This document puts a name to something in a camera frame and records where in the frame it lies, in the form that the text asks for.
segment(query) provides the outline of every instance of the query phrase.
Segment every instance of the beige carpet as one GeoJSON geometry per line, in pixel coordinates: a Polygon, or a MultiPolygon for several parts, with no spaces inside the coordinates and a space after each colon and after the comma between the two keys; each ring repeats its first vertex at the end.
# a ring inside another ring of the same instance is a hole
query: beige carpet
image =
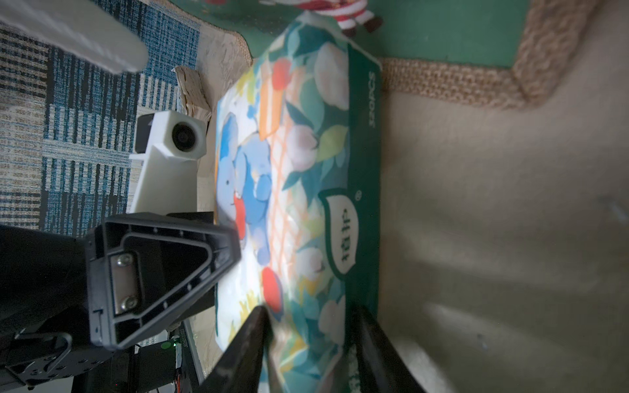
{"type": "Polygon", "coordinates": [[[428,392],[629,392],[629,2],[541,108],[384,100],[379,321],[428,392]]]}

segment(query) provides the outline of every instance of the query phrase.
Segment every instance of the tissue package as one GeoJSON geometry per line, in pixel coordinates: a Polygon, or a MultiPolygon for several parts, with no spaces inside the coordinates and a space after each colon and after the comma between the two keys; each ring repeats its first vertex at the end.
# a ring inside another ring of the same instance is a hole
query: tissue package
{"type": "Polygon", "coordinates": [[[216,291],[225,350],[264,304],[260,391],[356,391],[349,316],[377,309],[381,68],[311,13],[218,104],[216,219],[242,259],[216,291]]]}

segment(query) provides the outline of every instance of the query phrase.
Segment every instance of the green rug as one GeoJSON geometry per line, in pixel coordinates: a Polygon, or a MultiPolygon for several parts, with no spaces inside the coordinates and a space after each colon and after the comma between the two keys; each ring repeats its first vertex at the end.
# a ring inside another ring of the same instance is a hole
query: green rug
{"type": "MultiPolygon", "coordinates": [[[[212,25],[235,30],[258,57],[302,11],[258,0],[171,0],[212,25]]],[[[359,29],[355,41],[378,57],[511,67],[529,0],[370,0],[384,18],[373,34],[359,29]]]]}

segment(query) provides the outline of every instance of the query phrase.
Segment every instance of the screw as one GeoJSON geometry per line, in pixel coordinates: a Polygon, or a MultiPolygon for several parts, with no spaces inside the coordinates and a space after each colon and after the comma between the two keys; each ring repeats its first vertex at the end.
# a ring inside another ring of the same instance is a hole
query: screw
{"type": "Polygon", "coordinates": [[[122,308],[122,311],[129,311],[136,308],[137,305],[138,299],[135,296],[129,296],[122,301],[120,308],[122,308]]]}
{"type": "Polygon", "coordinates": [[[116,264],[120,267],[129,266],[131,265],[131,263],[133,263],[133,257],[131,256],[131,254],[128,253],[120,254],[116,259],[116,264]]]}

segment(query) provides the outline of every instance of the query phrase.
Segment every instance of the blue elephant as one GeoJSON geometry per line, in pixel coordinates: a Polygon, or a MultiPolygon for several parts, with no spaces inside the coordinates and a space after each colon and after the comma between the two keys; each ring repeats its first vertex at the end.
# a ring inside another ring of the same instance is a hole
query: blue elephant
{"type": "Polygon", "coordinates": [[[248,228],[258,263],[268,265],[267,211],[272,190],[270,147],[268,142],[260,140],[257,132],[238,146],[238,124],[232,113],[223,125],[216,182],[219,222],[236,223],[243,241],[248,228]]]}

